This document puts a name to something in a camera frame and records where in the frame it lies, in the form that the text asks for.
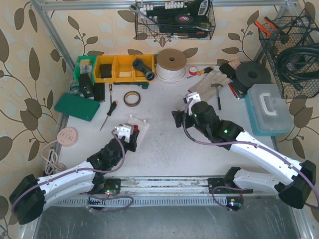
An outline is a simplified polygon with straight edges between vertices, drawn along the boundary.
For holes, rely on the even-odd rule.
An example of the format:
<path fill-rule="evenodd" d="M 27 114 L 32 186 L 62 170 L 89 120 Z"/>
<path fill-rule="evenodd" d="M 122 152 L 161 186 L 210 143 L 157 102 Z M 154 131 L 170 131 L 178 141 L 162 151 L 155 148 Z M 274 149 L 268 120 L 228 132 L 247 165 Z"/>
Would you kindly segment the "white peg base plate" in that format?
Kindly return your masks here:
<path fill-rule="evenodd" d="M 139 148 L 150 127 L 150 124 L 145 119 L 138 119 L 134 117 L 132 114 L 130 114 L 127 123 L 136 126 L 137 130 L 139 131 L 139 135 L 137 137 L 137 148 Z"/>

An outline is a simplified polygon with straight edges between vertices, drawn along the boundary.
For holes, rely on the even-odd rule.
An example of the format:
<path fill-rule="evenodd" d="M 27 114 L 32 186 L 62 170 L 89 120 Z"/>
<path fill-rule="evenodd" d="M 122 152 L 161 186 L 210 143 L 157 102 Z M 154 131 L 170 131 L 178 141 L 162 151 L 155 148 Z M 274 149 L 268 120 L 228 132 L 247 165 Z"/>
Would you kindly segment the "large black orange screwdriver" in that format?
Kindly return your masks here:
<path fill-rule="evenodd" d="M 116 109 L 118 105 L 118 101 L 113 101 L 111 104 L 110 104 L 110 108 L 109 108 L 109 111 L 107 112 L 107 116 L 103 122 L 103 124 L 101 125 L 100 127 L 100 131 L 103 129 L 104 125 L 106 124 L 107 122 L 107 119 L 112 115 L 113 111 Z"/>

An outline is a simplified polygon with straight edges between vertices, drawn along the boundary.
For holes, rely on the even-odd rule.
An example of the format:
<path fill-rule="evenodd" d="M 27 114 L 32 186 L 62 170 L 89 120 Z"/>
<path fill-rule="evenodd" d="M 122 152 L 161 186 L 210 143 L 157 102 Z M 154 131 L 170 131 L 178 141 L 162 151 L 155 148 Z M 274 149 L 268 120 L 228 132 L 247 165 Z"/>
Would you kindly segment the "large red spring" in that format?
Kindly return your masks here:
<path fill-rule="evenodd" d="M 133 133 L 139 132 L 139 126 L 137 124 L 134 125 Z"/>

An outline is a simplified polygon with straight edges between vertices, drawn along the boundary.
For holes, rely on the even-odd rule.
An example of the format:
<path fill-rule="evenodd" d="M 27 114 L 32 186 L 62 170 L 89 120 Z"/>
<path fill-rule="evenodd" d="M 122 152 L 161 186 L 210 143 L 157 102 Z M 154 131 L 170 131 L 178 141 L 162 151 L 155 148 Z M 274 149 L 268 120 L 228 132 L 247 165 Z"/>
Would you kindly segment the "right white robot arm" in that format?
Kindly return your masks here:
<path fill-rule="evenodd" d="M 232 167 L 224 177 L 224 188 L 234 191 L 261 191 L 277 195 L 284 203 L 302 209 L 307 205 L 310 193 L 316 197 L 316 165 L 309 160 L 299 162 L 280 154 L 255 139 L 243 127 L 229 120 L 222 120 L 207 102 L 188 102 L 185 110 L 172 111 L 176 127 L 182 127 L 193 142 L 188 128 L 193 127 L 207 139 L 206 145 L 223 147 L 239 153 L 267 173 L 255 173 L 240 167 Z"/>

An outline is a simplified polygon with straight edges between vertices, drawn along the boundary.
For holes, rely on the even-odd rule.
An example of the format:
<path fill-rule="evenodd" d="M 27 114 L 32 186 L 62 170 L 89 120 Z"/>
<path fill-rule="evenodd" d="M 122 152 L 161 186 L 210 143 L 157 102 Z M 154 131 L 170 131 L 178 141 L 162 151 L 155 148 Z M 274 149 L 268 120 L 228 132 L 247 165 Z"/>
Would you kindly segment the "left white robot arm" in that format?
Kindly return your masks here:
<path fill-rule="evenodd" d="M 100 192 L 105 184 L 105 174 L 120 169 L 127 151 L 136 151 L 140 131 L 136 124 L 123 124 L 111 133 L 113 139 L 79 165 L 49 176 L 25 176 L 9 197 L 11 212 L 18 223 L 32 222 L 68 197 Z"/>

